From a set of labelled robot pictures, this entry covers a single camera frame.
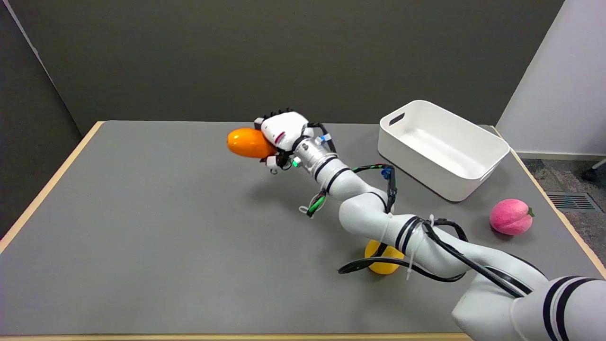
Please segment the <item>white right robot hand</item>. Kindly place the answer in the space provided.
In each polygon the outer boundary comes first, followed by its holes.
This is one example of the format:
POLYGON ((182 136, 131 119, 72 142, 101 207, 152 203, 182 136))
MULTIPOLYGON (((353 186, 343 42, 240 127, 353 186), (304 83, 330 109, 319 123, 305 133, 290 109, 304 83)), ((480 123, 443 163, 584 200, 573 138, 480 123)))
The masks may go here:
POLYGON ((258 117, 253 121, 254 128, 260 130, 275 152, 263 157, 262 162, 277 175, 291 167, 291 158, 298 144, 307 138, 314 137, 309 121, 293 110, 271 112, 270 115, 258 117))

